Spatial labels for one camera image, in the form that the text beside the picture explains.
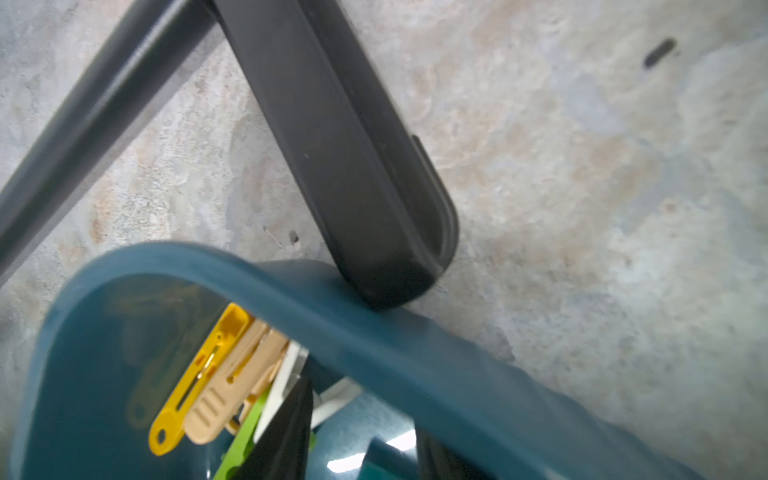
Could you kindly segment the dark teal clothespin bin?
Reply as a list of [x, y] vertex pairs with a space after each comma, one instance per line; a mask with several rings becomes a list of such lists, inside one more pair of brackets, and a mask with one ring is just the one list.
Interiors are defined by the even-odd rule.
[[499, 479], [693, 479], [696, 472], [434, 321], [375, 312], [336, 269], [150, 242], [82, 269], [38, 334], [12, 479], [203, 479], [228, 440], [149, 448], [149, 427], [236, 303]]

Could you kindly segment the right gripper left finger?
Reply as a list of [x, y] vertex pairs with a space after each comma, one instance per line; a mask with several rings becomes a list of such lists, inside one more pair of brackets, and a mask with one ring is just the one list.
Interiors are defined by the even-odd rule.
[[301, 377], [232, 479], [304, 479], [312, 412], [312, 383]]

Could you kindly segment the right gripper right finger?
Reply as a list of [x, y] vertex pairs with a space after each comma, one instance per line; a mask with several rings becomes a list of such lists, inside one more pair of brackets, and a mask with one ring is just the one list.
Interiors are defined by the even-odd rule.
[[491, 480], [492, 476], [416, 428], [416, 450], [421, 480]]

